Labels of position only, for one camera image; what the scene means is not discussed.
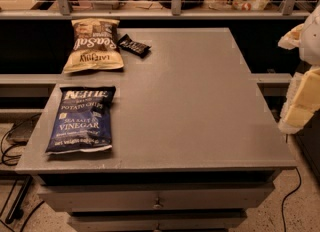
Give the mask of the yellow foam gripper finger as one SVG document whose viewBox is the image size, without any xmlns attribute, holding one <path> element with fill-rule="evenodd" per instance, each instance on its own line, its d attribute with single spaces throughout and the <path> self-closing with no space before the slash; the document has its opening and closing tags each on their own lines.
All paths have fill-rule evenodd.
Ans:
<svg viewBox="0 0 320 232">
<path fill-rule="evenodd" d="M 320 109 L 320 67 L 311 67 L 304 74 L 296 72 L 290 81 L 278 128 L 295 134 Z"/>
<path fill-rule="evenodd" d="M 304 24 L 299 24 L 293 29 L 291 29 L 289 32 L 287 32 L 279 40 L 278 46 L 287 50 L 297 48 L 300 45 L 300 34 L 303 26 Z"/>
</svg>

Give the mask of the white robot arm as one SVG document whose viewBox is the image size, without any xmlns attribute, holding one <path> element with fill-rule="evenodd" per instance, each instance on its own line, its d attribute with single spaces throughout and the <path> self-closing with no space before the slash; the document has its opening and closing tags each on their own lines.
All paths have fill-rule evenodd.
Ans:
<svg viewBox="0 0 320 232">
<path fill-rule="evenodd" d="M 307 72 L 292 77 L 283 104 L 278 128 L 295 134 L 320 110 L 320 6 L 287 32 L 278 42 L 283 49 L 299 49 L 299 57 L 310 65 Z"/>
</svg>

